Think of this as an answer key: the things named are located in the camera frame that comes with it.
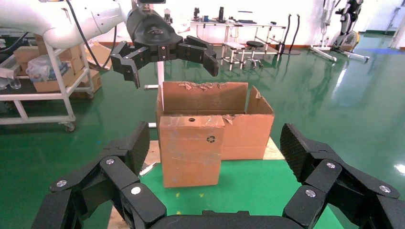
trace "wooden pallet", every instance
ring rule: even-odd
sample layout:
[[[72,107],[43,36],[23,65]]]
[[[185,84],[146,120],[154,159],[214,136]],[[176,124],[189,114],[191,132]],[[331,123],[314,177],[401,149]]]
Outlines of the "wooden pallet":
[[[149,152],[146,156],[145,163],[151,165],[154,162],[160,163],[160,156],[159,156],[159,142],[158,141],[150,141],[149,145]],[[276,144],[274,144],[273,140],[269,137],[265,155],[263,160],[283,160],[284,157],[281,154],[280,150],[277,148]],[[108,222],[107,229],[129,229],[125,221],[119,215],[117,210],[113,207],[111,210],[110,221]]]

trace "silver screw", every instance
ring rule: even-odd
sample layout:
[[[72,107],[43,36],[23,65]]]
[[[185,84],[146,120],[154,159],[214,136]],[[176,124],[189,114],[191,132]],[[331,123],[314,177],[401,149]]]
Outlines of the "silver screw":
[[[108,159],[107,161],[106,161],[106,164],[107,165],[110,165],[110,164],[113,164],[114,163],[114,159]]]
[[[60,180],[60,181],[58,181],[58,183],[56,183],[56,186],[57,186],[57,187],[62,187],[62,186],[65,186],[66,183],[67,183],[66,180]]]
[[[134,194],[134,195],[139,194],[140,193],[140,188],[135,187],[135,188],[131,189],[131,193]]]
[[[381,185],[380,186],[381,191],[386,192],[386,193],[390,193],[391,189],[387,186]]]
[[[336,165],[335,165],[334,163],[328,162],[328,163],[326,163],[326,165],[327,165],[329,168],[336,168]]]
[[[311,189],[306,190],[305,194],[307,194],[307,196],[309,196],[309,197],[316,197],[316,193],[314,191],[312,191]]]

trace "chair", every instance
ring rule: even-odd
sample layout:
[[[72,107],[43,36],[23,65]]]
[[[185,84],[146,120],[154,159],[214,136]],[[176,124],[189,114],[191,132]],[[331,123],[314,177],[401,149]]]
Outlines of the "chair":
[[[263,67],[261,61],[259,59],[254,58],[254,56],[256,48],[263,48],[264,44],[256,41],[248,41],[246,42],[246,45],[252,47],[252,56],[245,57],[245,59],[243,60],[242,67],[245,66],[247,61],[250,61],[250,63],[253,64],[253,69],[256,68],[256,62],[259,62],[259,67]]]

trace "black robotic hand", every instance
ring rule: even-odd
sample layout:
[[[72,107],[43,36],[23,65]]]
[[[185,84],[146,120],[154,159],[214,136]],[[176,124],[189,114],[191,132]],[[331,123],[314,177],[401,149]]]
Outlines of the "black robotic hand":
[[[154,10],[133,10],[128,16],[127,30],[133,46],[121,42],[111,53],[111,61],[114,71],[133,81],[136,88],[140,87],[138,70],[150,62],[181,59],[202,63],[212,76],[218,74],[213,46],[192,36],[183,40]]]

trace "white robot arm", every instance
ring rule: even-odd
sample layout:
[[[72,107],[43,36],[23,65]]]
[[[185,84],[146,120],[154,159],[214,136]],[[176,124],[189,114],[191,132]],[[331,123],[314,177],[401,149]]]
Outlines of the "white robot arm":
[[[126,22],[131,0],[71,0],[87,40]],[[0,27],[42,35],[54,48],[70,48],[83,42],[70,8],[65,1],[1,0]]]

